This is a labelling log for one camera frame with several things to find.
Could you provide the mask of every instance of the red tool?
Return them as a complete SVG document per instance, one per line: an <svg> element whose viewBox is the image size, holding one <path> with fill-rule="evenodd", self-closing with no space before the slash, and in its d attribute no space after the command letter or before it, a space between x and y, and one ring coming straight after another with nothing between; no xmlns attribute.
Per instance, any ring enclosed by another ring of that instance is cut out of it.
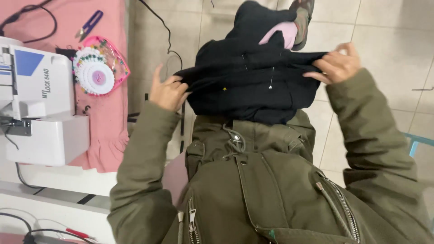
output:
<svg viewBox="0 0 434 244"><path fill-rule="evenodd" d="M72 233L74 235L78 235L78 236L80 236L82 238L88 238L88 239L92 239L92 240L96 241L95 237L89 236L88 234L82 233L80 231L75 231L75 230L70 229L70 228L67 228L66 231L69 232L69 233Z"/></svg>

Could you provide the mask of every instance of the pink fabric lining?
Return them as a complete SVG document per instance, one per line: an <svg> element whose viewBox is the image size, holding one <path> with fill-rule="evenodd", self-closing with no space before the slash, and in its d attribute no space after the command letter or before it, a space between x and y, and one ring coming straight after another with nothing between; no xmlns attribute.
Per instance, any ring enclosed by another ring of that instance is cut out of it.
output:
<svg viewBox="0 0 434 244"><path fill-rule="evenodd" d="M23 6L35 3L34 0L2 1L0 19L3 21ZM106 37L125 56L127 43L124 32L125 5L123 0L54 0L45 8L56 17L57 32L46 40L26 44L26 47L49 52L54 52L56 46L66 48L71 45L77 49L80 44L78 39L74 39L75 34L96 10L101 10L104 16L90 35ZM45 36L52 29L51 16L44 10L35 10L23 14L17 22L6 25L4 31L6 37L26 41ZM82 166L83 169L96 168L100 173L117 171L128 143L127 83L123 82L113 92L102 97L84 94L78 84L75 89L76 114L82 115L86 105L91 107L87 111L91 138L89 150L69 165Z"/></svg>
<svg viewBox="0 0 434 244"><path fill-rule="evenodd" d="M263 45L268 43L270 38L276 31L281 31L283 34L283 38L285 39L285 49L291 49L294 46L294 41L297 36L297 25L294 22L281 22L271 28L267 34L265 34L264 38L259 42L259 45Z"/></svg>

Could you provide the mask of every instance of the shoe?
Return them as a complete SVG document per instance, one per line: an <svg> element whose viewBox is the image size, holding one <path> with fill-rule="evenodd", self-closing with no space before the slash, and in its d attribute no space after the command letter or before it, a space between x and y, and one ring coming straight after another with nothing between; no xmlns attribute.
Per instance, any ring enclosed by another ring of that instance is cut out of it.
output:
<svg viewBox="0 0 434 244"><path fill-rule="evenodd" d="M296 44L293 46L291 50L293 51L300 51L307 42L307 33L309 30L309 23L312 19L312 13L313 13L313 6L315 5L315 0L301 0L301 3L299 0L294 0L291 6L289 7L289 10L297 11L298 8L304 8L307 10L308 14L308 20L307 20L307 26L306 26L306 34L304 36L303 41L301 41L299 44Z"/></svg>

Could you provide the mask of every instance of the olive green jacket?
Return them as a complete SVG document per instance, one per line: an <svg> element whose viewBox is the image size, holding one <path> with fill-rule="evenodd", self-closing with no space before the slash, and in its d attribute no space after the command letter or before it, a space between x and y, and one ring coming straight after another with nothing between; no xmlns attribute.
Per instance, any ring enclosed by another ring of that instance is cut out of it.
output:
<svg viewBox="0 0 434 244"><path fill-rule="evenodd" d="M369 72L326 89L348 151L345 189L312 164L303 111L273 126L199 116L180 214L161 187L179 115L146 103L110 194L117 242L434 243L415 162Z"/></svg>

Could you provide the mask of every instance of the jacket sleeve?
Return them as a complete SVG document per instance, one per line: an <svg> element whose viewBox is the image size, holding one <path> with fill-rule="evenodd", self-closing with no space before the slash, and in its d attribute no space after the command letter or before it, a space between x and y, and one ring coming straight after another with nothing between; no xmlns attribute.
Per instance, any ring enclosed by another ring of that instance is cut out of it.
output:
<svg viewBox="0 0 434 244"><path fill-rule="evenodd" d="M179 115L146 102L110 191L107 219L117 243L161 243L177 210L162 189L167 144Z"/></svg>
<svg viewBox="0 0 434 244"><path fill-rule="evenodd" d="M326 87L338 115L346 157L347 190L364 201L410 242L432 243L424 186L405 137L396 128L385 96L362 69L349 80Z"/></svg>

